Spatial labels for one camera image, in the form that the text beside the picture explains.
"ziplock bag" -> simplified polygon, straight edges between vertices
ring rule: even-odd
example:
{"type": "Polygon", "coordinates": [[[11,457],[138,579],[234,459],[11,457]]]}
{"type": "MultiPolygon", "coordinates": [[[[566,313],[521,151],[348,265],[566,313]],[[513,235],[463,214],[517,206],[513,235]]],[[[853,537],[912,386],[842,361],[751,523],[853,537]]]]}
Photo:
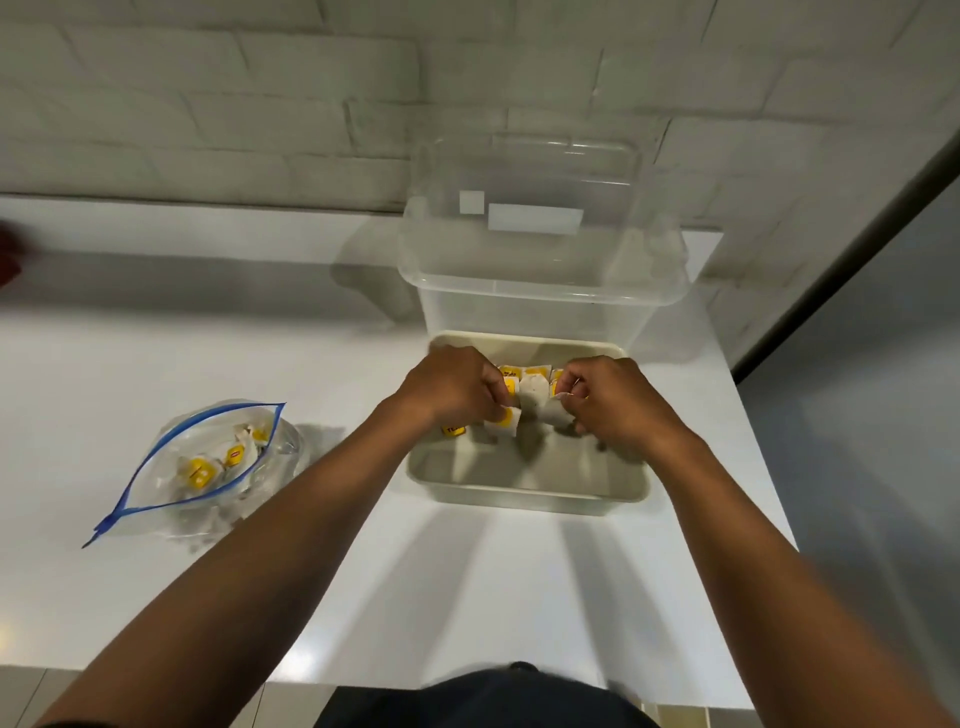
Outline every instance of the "ziplock bag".
{"type": "Polygon", "coordinates": [[[229,400],[170,422],[84,547],[107,532],[203,541],[229,532],[306,467],[283,407],[229,400]]]}

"red object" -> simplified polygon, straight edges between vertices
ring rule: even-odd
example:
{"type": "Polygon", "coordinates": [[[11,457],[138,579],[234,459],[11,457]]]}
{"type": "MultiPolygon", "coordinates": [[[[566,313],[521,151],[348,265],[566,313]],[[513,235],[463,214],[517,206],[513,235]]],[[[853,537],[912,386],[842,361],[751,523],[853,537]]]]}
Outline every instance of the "red object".
{"type": "Polygon", "coordinates": [[[26,253],[20,236],[0,222],[0,287],[20,275],[19,259],[26,253]]]}

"white painted brick wall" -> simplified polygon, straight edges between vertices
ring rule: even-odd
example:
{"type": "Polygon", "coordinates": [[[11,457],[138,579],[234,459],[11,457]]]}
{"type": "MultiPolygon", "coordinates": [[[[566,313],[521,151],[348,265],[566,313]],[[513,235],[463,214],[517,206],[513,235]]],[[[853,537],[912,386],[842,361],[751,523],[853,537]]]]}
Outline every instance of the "white painted brick wall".
{"type": "Polygon", "coordinates": [[[730,361],[960,127],[960,0],[0,0],[0,192],[401,210],[413,143],[637,146],[730,361]]]}

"hand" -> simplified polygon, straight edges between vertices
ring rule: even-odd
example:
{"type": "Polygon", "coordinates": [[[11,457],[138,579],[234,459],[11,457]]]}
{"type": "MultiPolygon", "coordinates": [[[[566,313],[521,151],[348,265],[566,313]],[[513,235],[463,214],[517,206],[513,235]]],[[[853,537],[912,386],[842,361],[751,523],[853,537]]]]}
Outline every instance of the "hand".
{"type": "Polygon", "coordinates": [[[570,393],[563,404],[577,418],[577,431],[620,452],[649,457],[663,444],[693,436],[633,359],[573,359],[557,382],[561,392],[570,393]]]}
{"type": "Polygon", "coordinates": [[[510,405],[500,370],[474,347],[433,349],[396,395],[422,412],[429,426],[439,427],[498,422],[510,405]]]}

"person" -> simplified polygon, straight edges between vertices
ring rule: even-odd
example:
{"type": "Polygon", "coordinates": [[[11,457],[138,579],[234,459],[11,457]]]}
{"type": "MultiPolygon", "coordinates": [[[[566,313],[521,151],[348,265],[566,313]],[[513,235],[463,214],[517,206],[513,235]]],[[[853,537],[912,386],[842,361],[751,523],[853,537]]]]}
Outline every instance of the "person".
{"type": "MultiPolygon", "coordinates": [[[[571,361],[557,389],[570,393],[565,406],[581,432],[642,455],[660,478],[764,725],[954,725],[829,593],[634,361],[571,361]]],[[[442,425],[497,421],[508,402],[503,377],[477,350],[430,352],[336,449],[154,599],[38,725],[228,726],[310,619],[418,439],[442,425]]],[[[613,692],[521,664],[393,692],[337,725],[652,722],[613,692]]]]}

